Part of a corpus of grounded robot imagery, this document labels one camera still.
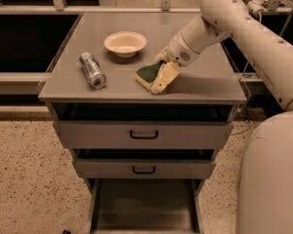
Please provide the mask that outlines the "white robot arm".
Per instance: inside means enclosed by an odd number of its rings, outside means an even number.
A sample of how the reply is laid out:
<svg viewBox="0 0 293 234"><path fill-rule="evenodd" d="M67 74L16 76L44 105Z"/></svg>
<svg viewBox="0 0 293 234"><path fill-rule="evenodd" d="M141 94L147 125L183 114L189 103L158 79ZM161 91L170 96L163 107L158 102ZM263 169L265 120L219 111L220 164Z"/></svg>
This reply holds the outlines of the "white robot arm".
<svg viewBox="0 0 293 234"><path fill-rule="evenodd" d="M236 234L293 234L293 45L253 19L241 0L201 0L200 14L155 58L161 93L212 44L231 38L283 109L246 142L238 184Z"/></svg>

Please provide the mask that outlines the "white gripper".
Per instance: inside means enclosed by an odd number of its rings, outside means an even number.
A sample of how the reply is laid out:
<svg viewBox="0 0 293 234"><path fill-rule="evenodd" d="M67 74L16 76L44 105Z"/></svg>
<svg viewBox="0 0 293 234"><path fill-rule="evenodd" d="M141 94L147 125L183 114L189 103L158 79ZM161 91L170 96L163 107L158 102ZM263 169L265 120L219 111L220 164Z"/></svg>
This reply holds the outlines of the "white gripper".
<svg viewBox="0 0 293 234"><path fill-rule="evenodd" d="M198 50L197 37L178 32L168 46L154 58L155 63L165 63L160 66L150 91L155 95L161 94L179 75L179 66L188 66L199 57Z"/></svg>

